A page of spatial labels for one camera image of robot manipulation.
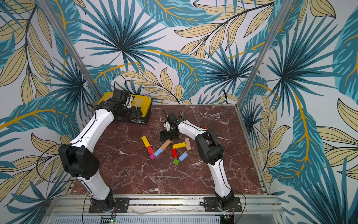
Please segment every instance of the black mounting plate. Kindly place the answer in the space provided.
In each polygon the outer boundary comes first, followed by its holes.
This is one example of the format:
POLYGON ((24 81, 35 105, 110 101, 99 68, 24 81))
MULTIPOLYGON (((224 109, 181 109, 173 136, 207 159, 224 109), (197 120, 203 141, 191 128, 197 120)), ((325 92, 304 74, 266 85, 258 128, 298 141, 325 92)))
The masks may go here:
MULTIPOLYGON (((116 213, 127 213, 129 198, 128 197, 115 197, 115 202, 118 203, 116 213)), ((90 206, 88 213, 102 213, 102 208, 96 205, 90 206)))
MULTIPOLYGON (((216 197, 204 197, 205 212, 223 212, 219 210, 217 206, 215 207, 208 206, 208 205, 216 205, 216 204, 217 204, 216 197)), ((231 203, 231 208, 233 208, 235 212, 242 212, 242 206, 239 197, 234 198, 234 201, 231 203)))

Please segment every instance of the cable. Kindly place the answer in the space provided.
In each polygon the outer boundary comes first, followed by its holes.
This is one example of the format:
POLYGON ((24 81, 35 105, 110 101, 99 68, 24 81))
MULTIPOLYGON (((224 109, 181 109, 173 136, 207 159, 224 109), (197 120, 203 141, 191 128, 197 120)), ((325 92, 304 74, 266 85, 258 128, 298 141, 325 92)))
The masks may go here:
POLYGON ((83 201, 83 209, 82 209, 82 224, 84 224, 84 221, 83 221, 83 214, 84 214, 84 203, 86 202, 86 198, 88 197, 88 195, 86 195, 86 197, 84 198, 84 201, 83 201))
MULTIPOLYGON (((224 181, 224 176, 223 176, 223 173, 221 172, 221 168, 220 168, 220 163, 221 163, 221 161, 223 161, 223 160, 224 160, 224 159, 220 160, 220 162, 219 162, 219 169, 220 169, 221 177, 222 177, 222 179, 223 179, 223 182, 224 182, 225 186, 226 186, 227 188, 229 188, 230 190, 235 191, 235 190, 231 189, 230 187, 228 187, 228 186, 226 185, 225 181, 224 181)), ((245 198, 245 205, 244 205, 244 208, 242 209, 241 215, 239 216, 239 218, 237 219, 237 221, 236 221, 234 224, 236 224, 236 223, 239 221, 239 219, 241 218, 242 214, 244 213, 245 207, 246 207, 246 201, 247 201, 247 200, 246 200, 246 196, 245 196, 243 193, 238 192, 238 191, 235 191, 235 192, 241 194, 242 196, 244 196, 244 198, 245 198)))

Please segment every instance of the blue block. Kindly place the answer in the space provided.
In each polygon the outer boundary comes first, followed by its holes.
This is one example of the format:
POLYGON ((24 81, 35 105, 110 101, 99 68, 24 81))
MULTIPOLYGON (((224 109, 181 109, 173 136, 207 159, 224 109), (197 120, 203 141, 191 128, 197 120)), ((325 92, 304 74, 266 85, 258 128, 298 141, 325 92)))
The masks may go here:
POLYGON ((154 152, 155 157, 158 157, 159 154, 161 154, 161 152, 163 151, 163 149, 159 148, 157 151, 154 152))
POLYGON ((184 152, 180 157, 179 160, 182 162, 186 157, 188 157, 188 154, 184 152))

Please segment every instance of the red block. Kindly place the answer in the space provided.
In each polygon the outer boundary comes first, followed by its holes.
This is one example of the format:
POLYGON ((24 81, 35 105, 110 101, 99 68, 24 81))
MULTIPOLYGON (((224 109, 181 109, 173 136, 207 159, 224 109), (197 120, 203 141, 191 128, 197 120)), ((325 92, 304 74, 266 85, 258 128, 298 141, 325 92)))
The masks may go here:
POLYGON ((147 150, 148 150, 148 152, 149 152, 150 155, 154 153, 151 146, 148 146, 148 147, 147 147, 147 150))
POLYGON ((176 153, 176 149, 171 149, 171 153, 173 154, 173 158, 178 157, 178 154, 176 153))

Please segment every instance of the tropical leaf wallpaper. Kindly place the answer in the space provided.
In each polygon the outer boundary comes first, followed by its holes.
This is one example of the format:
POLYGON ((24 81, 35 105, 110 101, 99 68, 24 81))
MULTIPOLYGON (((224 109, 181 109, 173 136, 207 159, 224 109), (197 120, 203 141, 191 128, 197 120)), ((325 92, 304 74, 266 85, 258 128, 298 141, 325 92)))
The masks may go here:
POLYGON ((358 223, 358 2, 297 0, 281 27, 240 108, 254 157, 288 223, 358 223))
MULTIPOLYGON (((284 0, 49 0, 93 81, 235 103, 284 0)), ((357 3, 294 0, 241 113, 290 223, 357 223, 357 3)), ((39 223, 98 99, 35 0, 0 0, 0 214, 39 223)))

